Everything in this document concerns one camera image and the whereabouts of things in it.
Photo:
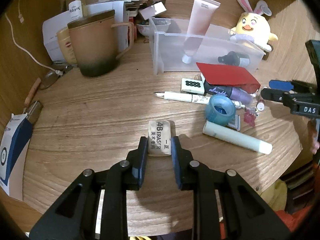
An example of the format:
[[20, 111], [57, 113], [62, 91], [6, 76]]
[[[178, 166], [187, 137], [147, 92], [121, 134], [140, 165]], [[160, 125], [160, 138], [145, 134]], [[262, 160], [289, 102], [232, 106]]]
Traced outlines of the person's hand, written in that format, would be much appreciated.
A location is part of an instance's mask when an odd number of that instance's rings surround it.
[[312, 154], [316, 154], [319, 149], [318, 134], [316, 126], [312, 121], [308, 122], [308, 138], [309, 138], [309, 148]]

